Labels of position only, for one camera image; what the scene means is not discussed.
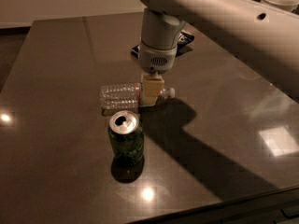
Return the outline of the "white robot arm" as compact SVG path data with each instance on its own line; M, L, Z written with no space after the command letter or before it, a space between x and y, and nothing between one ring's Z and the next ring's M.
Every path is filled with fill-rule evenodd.
M147 73L171 69L178 34L192 25L299 101L299 16L251 0L140 0L139 61Z

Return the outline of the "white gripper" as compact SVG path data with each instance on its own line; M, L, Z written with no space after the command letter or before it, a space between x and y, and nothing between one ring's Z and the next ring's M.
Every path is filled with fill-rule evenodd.
M164 87L164 79L159 74L165 73L173 67L177 49L178 46L171 49L154 49L140 42L138 59L142 70L145 72L142 76L143 106L155 105Z

